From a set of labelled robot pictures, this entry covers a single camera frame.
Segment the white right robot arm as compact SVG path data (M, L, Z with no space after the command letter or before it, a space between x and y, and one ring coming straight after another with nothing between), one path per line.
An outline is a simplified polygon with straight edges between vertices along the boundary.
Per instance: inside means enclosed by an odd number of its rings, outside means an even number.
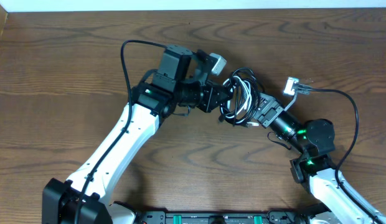
M307 223L386 223L386 216L373 207L345 179L330 152L335 150L334 125L327 119L300 123L273 96L259 94L256 120L270 128L278 144L295 149L290 161L293 179L320 201L303 215Z

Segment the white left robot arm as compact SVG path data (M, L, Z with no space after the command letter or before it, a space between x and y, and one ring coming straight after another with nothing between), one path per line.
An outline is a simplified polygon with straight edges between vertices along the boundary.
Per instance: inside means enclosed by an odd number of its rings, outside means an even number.
M137 213L112 202L113 191L143 144L174 114L177 106L210 113L231 99L209 80L227 61L219 54L161 45L157 69L128 86L123 112L95 152L66 181L51 179L42 193L42 223L135 223Z

